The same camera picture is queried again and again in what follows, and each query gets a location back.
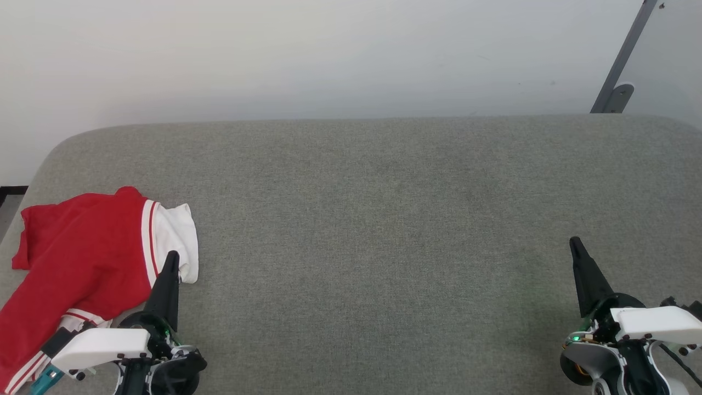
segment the gray fabric surface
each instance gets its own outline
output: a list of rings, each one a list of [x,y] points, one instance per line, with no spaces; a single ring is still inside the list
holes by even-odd
[[[589,394],[558,363],[581,323],[568,238],[648,305],[702,299],[701,151],[625,115],[138,125],[61,143],[22,207],[128,184],[190,204],[198,394]],[[53,393],[111,394],[111,373]]]
[[[5,237],[5,232],[10,227],[10,222],[15,217],[23,197],[24,195],[7,195],[0,205],[0,241]]]

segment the red stripe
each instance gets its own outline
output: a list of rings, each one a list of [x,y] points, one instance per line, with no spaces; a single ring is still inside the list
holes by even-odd
[[[149,246],[151,248],[151,263],[154,265],[154,275],[158,277],[159,268],[156,267],[156,257],[154,256],[154,233],[152,231],[154,227],[154,208],[156,207],[156,202],[151,203],[151,212],[149,213]]]
[[[75,314],[71,313],[70,311],[65,314],[66,316],[74,316],[82,319],[83,321],[88,321],[89,323],[93,324],[94,326],[98,326],[98,324],[95,323],[95,321],[88,319],[87,317],[83,317],[80,314]]]
[[[18,385],[20,385],[20,384],[22,384],[23,382],[25,382],[25,377],[29,374],[29,372],[32,371],[32,369],[34,369],[35,366],[37,366],[37,364],[39,363],[39,361],[41,361],[42,359],[44,359],[44,356],[40,356],[39,359],[37,359],[37,360],[32,364],[32,366],[30,366],[29,369],[27,369],[27,371],[25,372],[25,374],[22,375],[22,377],[20,377],[19,380],[17,380],[17,382],[15,383],[15,385],[12,386],[12,388],[10,388],[10,391],[8,391],[8,394],[12,394],[13,391],[15,391],[15,389],[17,389],[17,386],[18,386]]]

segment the metal bracket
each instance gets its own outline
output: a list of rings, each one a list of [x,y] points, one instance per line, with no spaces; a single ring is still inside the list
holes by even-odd
[[[632,51],[634,51],[636,41],[639,39],[639,36],[641,36],[641,32],[643,31],[649,16],[651,16],[651,13],[656,7],[656,2],[658,2],[658,0],[644,0],[641,8],[639,8],[639,13],[636,15],[634,23],[631,25],[626,39],[624,39],[624,43],[621,45],[619,54],[617,54],[614,64],[609,70],[607,78],[604,80],[602,89],[600,89],[600,94],[597,95],[597,99],[595,100],[595,104],[592,105],[592,110],[590,110],[590,113],[595,114],[598,112],[612,112],[611,109],[605,107],[611,100],[611,95],[613,94],[612,91],[616,90],[615,86],[619,80],[619,76],[621,76],[621,72],[624,70],[626,61],[629,60],[629,56],[631,55]]]
[[[632,84],[622,84],[614,88],[611,95],[607,99],[607,104],[604,106],[604,111],[616,114],[621,114],[626,107],[626,103],[629,103],[632,93],[634,93],[634,86]]]

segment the gray cushion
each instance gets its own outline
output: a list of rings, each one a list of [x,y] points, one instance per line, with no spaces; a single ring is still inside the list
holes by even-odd
[[[700,152],[625,115],[136,125],[61,143],[22,206],[128,184],[190,204],[198,394],[589,394],[558,362],[581,323],[568,239],[650,306],[702,299]],[[112,373],[53,394],[111,394]]]

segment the white wall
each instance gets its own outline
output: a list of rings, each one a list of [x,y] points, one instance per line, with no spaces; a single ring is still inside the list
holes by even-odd
[[[634,85],[627,114],[671,117],[702,129],[702,1],[658,0],[619,84]]]
[[[588,112],[640,0],[3,0],[0,185],[139,122]]]

